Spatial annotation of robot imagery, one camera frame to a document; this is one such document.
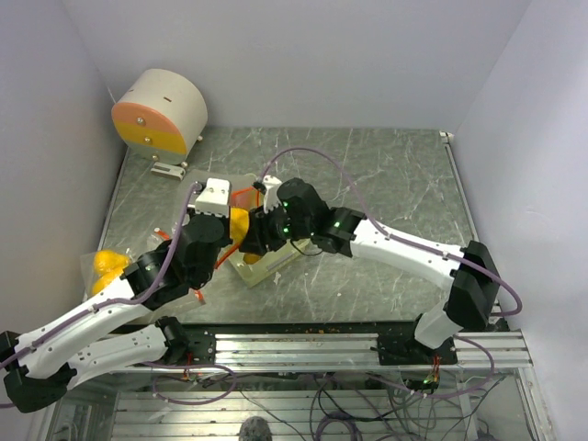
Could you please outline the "yellow bell pepper toy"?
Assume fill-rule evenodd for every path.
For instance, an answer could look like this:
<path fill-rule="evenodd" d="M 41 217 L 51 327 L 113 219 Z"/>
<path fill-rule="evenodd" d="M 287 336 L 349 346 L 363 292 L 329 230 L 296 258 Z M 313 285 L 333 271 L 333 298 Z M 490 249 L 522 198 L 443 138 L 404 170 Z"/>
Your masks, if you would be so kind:
<path fill-rule="evenodd" d="M 102 292 L 110 283 L 112 283 L 115 279 L 119 278 L 123 274 L 123 269 L 121 267 L 115 268 L 112 271 L 106 273 L 102 277 L 100 277 L 93 285 L 91 294 L 93 296 Z"/>

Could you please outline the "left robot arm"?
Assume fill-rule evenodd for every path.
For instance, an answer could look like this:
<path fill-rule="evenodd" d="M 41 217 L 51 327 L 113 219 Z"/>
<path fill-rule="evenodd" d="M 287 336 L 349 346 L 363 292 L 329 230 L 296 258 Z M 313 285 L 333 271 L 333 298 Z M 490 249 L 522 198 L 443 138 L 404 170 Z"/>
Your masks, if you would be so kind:
<path fill-rule="evenodd" d="M 229 217 L 197 213 L 170 240 L 142 254 L 62 317 L 26 334 L 2 333 L 7 406 L 33 413 L 113 369 L 180 363 L 190 343 L 176 318 L 163 317 L 118 337 L 109 333 L 203 288 L 212 279 L 221 249 L 231 242 Z"/>

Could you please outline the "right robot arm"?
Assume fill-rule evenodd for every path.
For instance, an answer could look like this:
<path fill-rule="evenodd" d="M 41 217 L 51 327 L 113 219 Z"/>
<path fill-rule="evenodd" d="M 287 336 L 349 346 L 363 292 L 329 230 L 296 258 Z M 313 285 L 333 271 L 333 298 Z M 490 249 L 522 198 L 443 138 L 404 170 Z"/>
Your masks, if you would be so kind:
<path fill-rule="evenodd" d="M 482 331 L 491 318 L 499 284 L 487 246 L 436 243 L 394 230 L 345 207 L 331 208 L 316 189 L 300 178 L 281 182 L 266 176 L 254 182 L 264 197 L 249 212 L 241 252 L 263 256 L 286 244 L 309 240 L 324 254 L 365 258 L 394 266 L 447 291 L 446 300 L 416 318 L 405 353 L 422 364 L 448 338 L 462 331 Z"/>

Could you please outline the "yellow lemon toy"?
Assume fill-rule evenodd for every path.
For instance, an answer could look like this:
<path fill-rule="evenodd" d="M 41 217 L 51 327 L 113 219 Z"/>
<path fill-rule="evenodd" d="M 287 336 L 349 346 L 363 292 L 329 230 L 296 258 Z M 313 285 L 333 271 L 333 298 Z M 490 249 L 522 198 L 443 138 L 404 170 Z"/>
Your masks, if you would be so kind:
<path fill-rule="evenodd" d="M 119 254 L 112 250 L 100 250 L 93 259 L 93 269 L 98 276 L 117 269 L 125 268 L 130 263 L 130 258 L 126 254 Z"/>

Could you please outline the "yellow banana bunch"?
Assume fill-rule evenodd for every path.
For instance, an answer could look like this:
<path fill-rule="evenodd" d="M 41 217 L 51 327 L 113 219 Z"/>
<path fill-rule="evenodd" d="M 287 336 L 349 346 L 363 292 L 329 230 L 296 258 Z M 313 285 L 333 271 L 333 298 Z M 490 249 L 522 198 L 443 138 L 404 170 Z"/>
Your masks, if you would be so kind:
<path fill-rule="evenodd" d="M 249 211 L 231 207 L 230 210 L 230 238 L 232 246 L 229 255 L 239 250 L 249 230 Z"/>

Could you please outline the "clear zip bag red zipper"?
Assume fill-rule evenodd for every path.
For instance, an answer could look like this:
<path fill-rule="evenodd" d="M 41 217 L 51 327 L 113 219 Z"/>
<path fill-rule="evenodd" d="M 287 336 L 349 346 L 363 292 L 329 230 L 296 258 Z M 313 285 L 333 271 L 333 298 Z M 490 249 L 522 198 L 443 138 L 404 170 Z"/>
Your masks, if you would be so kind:
<path fill-rule="evenodd" d="M 102 306 L 108 299 L 121 300 L 122 307 L 137 306 L 133 324 L 175 317 L 204 304 L 198 292 L 212 279 L 224 243 L 221 224 L 194 218 L 137 259 L 110 249 L 85 254 L 83 274 L 90 277 L 86 297 Z"/>

